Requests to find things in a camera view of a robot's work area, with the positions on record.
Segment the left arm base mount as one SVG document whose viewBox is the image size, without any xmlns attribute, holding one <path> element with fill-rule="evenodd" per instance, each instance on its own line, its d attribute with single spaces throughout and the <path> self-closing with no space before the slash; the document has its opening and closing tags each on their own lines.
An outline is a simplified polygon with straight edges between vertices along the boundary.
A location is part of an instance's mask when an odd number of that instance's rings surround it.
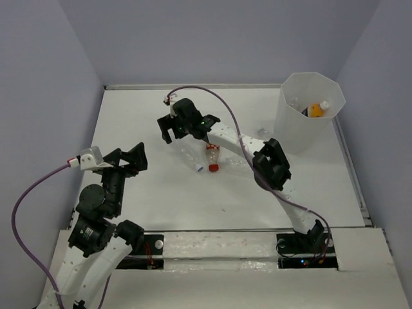
<svg viewBox="0 0 412 309">
<path fill-rule="evenodd" d="M 164 268 L 164 235 L 146 234 L 141 246 L 117 266 L 118 270 L 162 270 Z"/>
</svg>

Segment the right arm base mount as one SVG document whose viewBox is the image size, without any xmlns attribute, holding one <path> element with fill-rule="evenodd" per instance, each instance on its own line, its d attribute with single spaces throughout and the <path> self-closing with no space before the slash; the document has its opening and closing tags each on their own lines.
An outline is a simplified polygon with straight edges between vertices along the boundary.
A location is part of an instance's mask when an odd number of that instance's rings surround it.
<svg viewBox="0 0 412 309">
<path fill-rule="evenodd" d="M 297 240 L 298 235 L 294 233 L 276 235 L 275 250 L 279 269 L 339 269 L 333 238 L 328 239 L 327 233 L 321 236 L 314 247 L 303 247 Z"/>
</svg>

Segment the orange juice bottle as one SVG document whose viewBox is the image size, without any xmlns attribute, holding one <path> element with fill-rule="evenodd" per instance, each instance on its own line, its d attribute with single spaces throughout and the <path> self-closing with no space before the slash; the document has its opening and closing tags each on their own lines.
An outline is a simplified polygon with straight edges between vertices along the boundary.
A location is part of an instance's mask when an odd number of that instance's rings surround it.
<svg viewBox="0 0 412 309">
<path fill-rule="evenodd" d="M 328 101 L 321 101 L 318 103 L 313 103 L 305 108 L 301 114 L 308 118 L 321 118 L 325 115 L 330 105 Z"/>
</svg>

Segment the clear crushed plastic bottle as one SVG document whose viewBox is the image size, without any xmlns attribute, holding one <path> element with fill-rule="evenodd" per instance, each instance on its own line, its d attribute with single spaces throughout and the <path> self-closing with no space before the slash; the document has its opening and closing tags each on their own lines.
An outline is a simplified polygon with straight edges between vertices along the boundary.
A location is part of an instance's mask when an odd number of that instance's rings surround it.
<svg viewBox="0 0 412 309">
<path fill-rule="evenodd" d="M 180 149 L 181 156 L 185 164 L 193 169 L 195 172 L 200 173 L 203 171 L 203 165 L 200 163 L 198 157 L 194 152 L 186 147 Z"/>
</svg>

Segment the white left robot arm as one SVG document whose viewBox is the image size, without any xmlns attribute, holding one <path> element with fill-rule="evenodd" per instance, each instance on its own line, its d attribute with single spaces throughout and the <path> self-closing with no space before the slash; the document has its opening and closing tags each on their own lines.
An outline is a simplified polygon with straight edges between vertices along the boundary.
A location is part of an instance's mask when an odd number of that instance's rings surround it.
<svg viewBox="0 0 412 309">
<path fill-rule="evenodd" d="M 117 148 L 103 156 L 97 146 L 68 160 L 71 168 L 99 174 L 99 184 L 83 188 L 75 208 L 78 218 L 68 238 L 55 284 L 39 308 L 87 308 L 117 265 L 142 248 L 144 229 L 120 216 L 127 178 L 147 169 L 144 143 L 129 151 Z"/>
</svg>

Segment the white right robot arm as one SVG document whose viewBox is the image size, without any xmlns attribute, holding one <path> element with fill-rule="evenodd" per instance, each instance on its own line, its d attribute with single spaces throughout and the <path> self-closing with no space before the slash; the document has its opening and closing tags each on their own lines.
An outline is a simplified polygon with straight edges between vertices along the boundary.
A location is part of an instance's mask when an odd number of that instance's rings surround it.
<svg viewBox="0 0 412 309">
<path fill-rule="evenodd" d="M 290 222 L 297 247 L 311 252 L 328 227 L 320 215 L 292 198 L 292 173 L 280 143 L 242 135 L 238 123 L 222 122 L 201 113 L 194 102 L 181 98 L 167 103 L 167 113 L 136 108 L 125 121 L 125 144 L 142 138 L 148 170 L 126 187 L 126 211 L 141 203 L 154 229 L 244 229 L 254 207 L 268 207 L 270 197 Z M 188 167 L 177 148 L 202 151 L 218 145 L 247 165 L 245 177 L 227 176 Z"/>
</svg>

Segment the red cap small bottle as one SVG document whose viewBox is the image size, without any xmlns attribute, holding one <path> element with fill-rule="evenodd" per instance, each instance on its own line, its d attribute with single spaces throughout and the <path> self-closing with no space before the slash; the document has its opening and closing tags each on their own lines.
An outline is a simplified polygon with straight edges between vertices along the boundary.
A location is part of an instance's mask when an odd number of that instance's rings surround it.
<svg viewBox="0 0 412 309">
<path fill-rule="evenodd" d="M 220 156 L 220 147 L 216 144 L 207 144 L 206 145 L 206 157 L 208 161 L 208 168 L 211 173 L 219 171 L 218 159 Z"/>
</svg>

